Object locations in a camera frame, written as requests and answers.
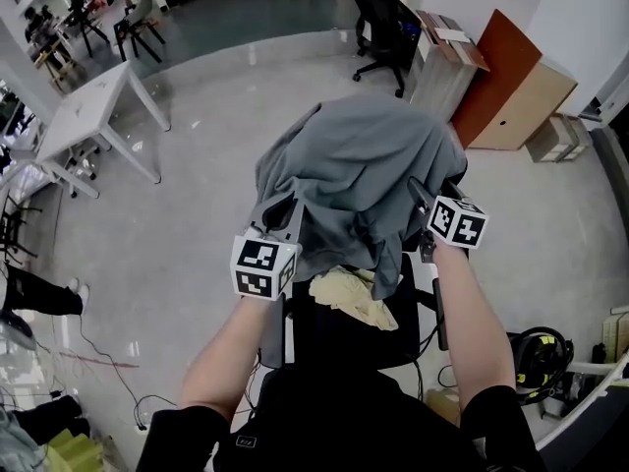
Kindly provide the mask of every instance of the person's arm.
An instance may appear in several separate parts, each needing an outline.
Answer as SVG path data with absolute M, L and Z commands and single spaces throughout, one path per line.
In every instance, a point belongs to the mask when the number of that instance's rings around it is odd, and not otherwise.
M 270 303 L 245 297 L 184 379 L 180 407 L 204 406 L 232 421 L 256 360 Z
M 433 259 L 439 273 L 450 358 L 463 410 L 486 388 L 515 388 L 513 353 L 465 253 L 440 240 L 435 243 Z

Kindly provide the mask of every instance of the white table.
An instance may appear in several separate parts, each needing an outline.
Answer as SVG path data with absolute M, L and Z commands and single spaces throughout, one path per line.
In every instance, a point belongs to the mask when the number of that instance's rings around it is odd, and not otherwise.
M 111 112 L 126 82 L 131 85 L 159 126 L 164 131 L 170 130 L 169 122 L 144 89 L 131 64 L 125 62 L 64 98 L 48 126 L 37 154 L 37 163 L 48 167 L 56 175 L 93 198 L 98 198 L 98 192 L 57 163 L 55 157 L 64 150 L 98 135 L 123 154 L 153 183 L 158 184 L 161 181 L 159 174 L 143 165 L 120 135 L 109 126 Z

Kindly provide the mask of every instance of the cream towel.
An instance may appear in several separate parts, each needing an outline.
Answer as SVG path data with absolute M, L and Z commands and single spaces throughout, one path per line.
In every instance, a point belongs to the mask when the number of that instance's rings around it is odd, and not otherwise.
M 383 301 L 372 300 L 373 272 L 350 272 L 340 265 L 311 282 L 310 294 L 318 304 L 330 306 L 380 330 L 396 330 L 398 325 Z

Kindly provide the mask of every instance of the black pants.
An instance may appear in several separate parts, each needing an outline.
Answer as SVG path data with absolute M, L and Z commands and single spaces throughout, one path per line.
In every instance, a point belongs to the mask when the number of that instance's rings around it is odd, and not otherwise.
M 66 429 L 75 437 L 78 434 L 89 437 L 89 423 L 85 418 L 79 418 L 81 406 L 69 395 L 13 414 L 22 429 L 38 445 L 49 443 Z
M 56 41 L 57 41 L 57 38 L 48 42 L 46 45 L 44 45 L 41 48 L 41 52 L 50 52 L 50 50 L 52 49 L 52 44 Z M 68 56 L 68 57 L 70 56 L 68 49 L 66 49 L 66 46 L 62 44 L 61 42 L 59 42 L 59 44 L 57 45 L 57 50 L 60 51 L 64 56 Z M 48 61 L 57 72 L 59 72 L 61 68 L 63 67 L 61 62 L 55 57 L 54 54 L 50 54 L 46 61 Z
M 80 315 L 83 301 L 68 287 L 62 288 L 29 272 L 7 265 L 6 310 L 34 310 L 46 315 Z

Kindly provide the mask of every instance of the person's leg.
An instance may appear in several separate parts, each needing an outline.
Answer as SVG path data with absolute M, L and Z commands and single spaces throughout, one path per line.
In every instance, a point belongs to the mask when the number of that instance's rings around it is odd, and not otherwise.
M 38 444 L 49 443 L 81 416 L 81 406 L 69 395 L 38 405 L 29 411 L 13 413 L 20 426 Z
M 11 265 L 7 265 L 9 282 L 5 306 L 11 310 L 34 310 L 47 315 L 80 315 L 83 301 L 68 287 L 48 283 Z

